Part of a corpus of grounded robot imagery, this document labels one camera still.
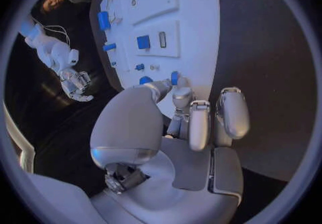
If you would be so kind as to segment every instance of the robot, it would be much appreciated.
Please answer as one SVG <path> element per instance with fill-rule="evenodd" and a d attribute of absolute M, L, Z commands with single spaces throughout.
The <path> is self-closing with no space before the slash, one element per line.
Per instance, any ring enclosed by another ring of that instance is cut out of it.
<path fill-rule="evenodd" d="M 163 136 L 157 103 L 171 90 L 176 110 Z M 106 170 L 108 188 L 92 200 L 101 214 L 108 212 L 114 223 L 228 222 L 243 194 L 242 169 L 230 146 L 247 134 L 250 121 L 236 87 L 221 91 L 214 120 L 210 107 L 196 100 L 185 77 L 176 86 L 169 79 L 151 81 L 115 96 L 90 142 L 93 161 Z"/>
<path fill-rule="evenodd" d="M 43 64 L 59 76 L 62 88 L 69 98 L 80 102 L 93 99 L 91 95 L 83 95 L 91 82 L 87 72 L 78 73 L 72 68 L 78 62 L 78 50 L 70 49 L 59 39 L 47 36 L 44 28 L 35 23 L 31 15 L 22 23 L 20 34 L 25 37 L 28 46 L 37 50 Z"/>

